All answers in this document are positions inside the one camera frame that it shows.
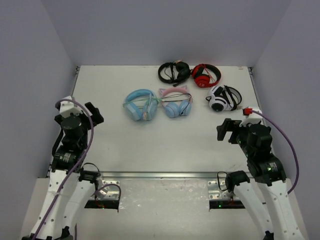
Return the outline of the light blue headphones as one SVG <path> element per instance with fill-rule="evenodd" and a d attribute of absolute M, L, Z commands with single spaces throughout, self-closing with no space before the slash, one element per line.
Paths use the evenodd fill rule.
<path fill-rule="evenodd" d="M 131 92 L 122 106 L 134 121 L 151 121 L 158 109 L 157 95 L 149 89 L 138 89 Z"/>

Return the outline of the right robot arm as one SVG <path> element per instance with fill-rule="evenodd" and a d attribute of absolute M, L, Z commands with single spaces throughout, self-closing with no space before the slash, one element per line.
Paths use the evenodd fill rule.
<path fill-rule="evenodd" d="M 217 126 L 217 140 L 230 132 L 246 157 L 250 175 L 243 170 L 226 174 L 226 191 L 244 205 L 263 240 L 303 240 L 287 190 L 287 175 L 272 153 L 271 128 L 260 122 L 243 124 L 226 118 Z"/>

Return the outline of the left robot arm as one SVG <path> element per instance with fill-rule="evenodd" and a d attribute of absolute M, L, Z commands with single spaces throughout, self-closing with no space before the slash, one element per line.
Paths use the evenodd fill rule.
<path fill-rule="evenodd" d="M 85 171 L 82 164 L 103 116 L 91 102 L 81 105 L 72 96 L 59 100 L 55 107 L 60 133 L 52 148 L 49 184 L 40 214 L 25 240 L 75 239 L 77 220 L 99 186 L 100 173 Z"/>

